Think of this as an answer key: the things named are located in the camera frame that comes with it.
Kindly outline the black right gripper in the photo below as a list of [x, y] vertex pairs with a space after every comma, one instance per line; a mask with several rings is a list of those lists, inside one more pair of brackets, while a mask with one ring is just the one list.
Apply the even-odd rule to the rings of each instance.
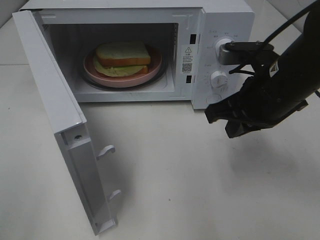
[[264, 128], [272, 128], [308, 105], [309, 77], [306, 74], [275, 74], [255, 80], [204, 111], [209, 124], [227, 120], [225, 132], [237, 138]]

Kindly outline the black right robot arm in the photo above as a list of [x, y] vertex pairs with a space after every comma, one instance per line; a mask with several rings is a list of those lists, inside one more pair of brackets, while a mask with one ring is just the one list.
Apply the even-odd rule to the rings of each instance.
[[[277, 54], [271, 40], [305, 17], [300, 36]], [[231, 41], [220, 45], [218, 61], [234, 65], [230, 74], [242, 74], [250, 65], [240, 90], [205, 109], [209, 123], [226, 120], [229, 138], [270, 129], [308, 105], [307, 97], [320, 89], [320, 3], [298, 12], [263, 42]]]

